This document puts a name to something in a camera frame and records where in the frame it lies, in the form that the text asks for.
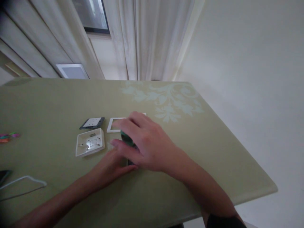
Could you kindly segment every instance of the white wire hanger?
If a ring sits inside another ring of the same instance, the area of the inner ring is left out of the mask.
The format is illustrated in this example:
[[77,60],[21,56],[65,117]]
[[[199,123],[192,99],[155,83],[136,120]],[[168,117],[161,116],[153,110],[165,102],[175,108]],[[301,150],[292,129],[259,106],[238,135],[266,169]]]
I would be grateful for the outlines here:
[[45,181],[43,181],[43,180],[35,179],[35,178],[33,178],[32,176],[23,176],[23,177],[20,177],[20,178],[18,178],[18,179],[16,179],[16,180],[13,180],[12,182],[10,182],[10,183],[8,183],[8,184],[6,184],[6,185],[0,187],[0,190],[6,188],[7,186],[9,186],[9,185],[11,185],[11,184],[13,184],[13,183],[15,183],[15,182],[17,182],[17,181],[20,181],[20,180],[22,180],[22,179],[25,179],[25,178],[29,178],[31,181],[37,182],[37,183],[41,183],[41,184],[43,184],[43,185],[40,186],[40,187],[38,187],[38,188],[35,188],[34,190],[30,190],[30,191],[28,191],[28,192],[25,192],[25,193],[21,193],[21,194],[18,194],[18,195],[14,195],[14,196],[10,196],[10,197],[4,198],[4,199],[0,199],[0,202],[1,202],[1,201],[5,201],[5,200],[9,200],[9,199],[12,199],[12,198],[15,198],[15,197],[18,197],[18,196],[22,196],[22,195],[25,195],[25,194],[28,194],[28,193],[31,193],[31,192],[33,192],[33,191],[36,191],[36,190],[38,190],[38,189],[40,189],[40,188],[44,188],[44,187],[47,186],[47,183],[46,183]]

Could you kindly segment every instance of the window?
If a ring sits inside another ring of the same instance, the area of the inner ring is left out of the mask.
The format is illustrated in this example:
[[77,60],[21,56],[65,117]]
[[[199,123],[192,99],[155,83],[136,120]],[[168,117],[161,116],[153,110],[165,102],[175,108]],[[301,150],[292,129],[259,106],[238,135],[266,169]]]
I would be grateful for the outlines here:
[[110,34],[102,0],[73,0],[73,4],[85,31]]

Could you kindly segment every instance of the window frame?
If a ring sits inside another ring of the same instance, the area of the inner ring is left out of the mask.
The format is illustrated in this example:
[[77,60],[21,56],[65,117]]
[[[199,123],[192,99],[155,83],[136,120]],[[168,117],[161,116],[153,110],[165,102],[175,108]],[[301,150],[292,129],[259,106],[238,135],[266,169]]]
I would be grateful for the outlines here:
[[105,5],[104,5],[104,1],[103,1],[103,0],[101,0],[101,4],[102,4],[102,7],[103,7],[103,9],[104,9],[104,17],[105,17],[105,22],[107,23],[108,29],[91,28],[91,27],[85,27],[85,26],[83,26],[83,28],[85,29],[86,32],[110,34],[109,25],[108,25],[108,19],[107,19],[107,14],[106,14],[106,12],[105,12]]

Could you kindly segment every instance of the green table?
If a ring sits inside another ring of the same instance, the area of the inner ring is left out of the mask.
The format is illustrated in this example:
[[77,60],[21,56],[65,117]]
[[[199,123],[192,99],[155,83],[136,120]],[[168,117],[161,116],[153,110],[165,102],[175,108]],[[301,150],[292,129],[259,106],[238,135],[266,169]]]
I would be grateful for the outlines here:
[[[3,201],[12,223],[87,173],[110,149],[119,133],[106,133],[111,117],[136,110],[160,124],[171,139],[207,170],[240,204],[277,191],[275,183],[189,83],[78,79],[15,79],[0,87],[0,133],[20,138],[1,144],[0,169],[13,170],[8,181],[24,175],[47,187]],[[105,117],[106,148],[75,157],[79,127]],[[21,181],[1,197],[33,189]],[[57,227],[167,227],[200,216],[187,189],[173,178],[138,170],[91,195]]]

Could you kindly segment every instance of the right hand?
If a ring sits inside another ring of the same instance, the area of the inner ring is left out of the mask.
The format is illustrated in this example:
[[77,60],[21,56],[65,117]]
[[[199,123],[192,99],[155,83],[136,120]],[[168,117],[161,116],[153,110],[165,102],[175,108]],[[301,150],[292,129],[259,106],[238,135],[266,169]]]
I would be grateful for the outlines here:
[[134,111],[127,119],[116,121],[113,125],[126,133],[138,149],[118,139],[112,140],[111,144],[122,156],[141,168],[168,173],[189,159],[160,125],[142,113]]

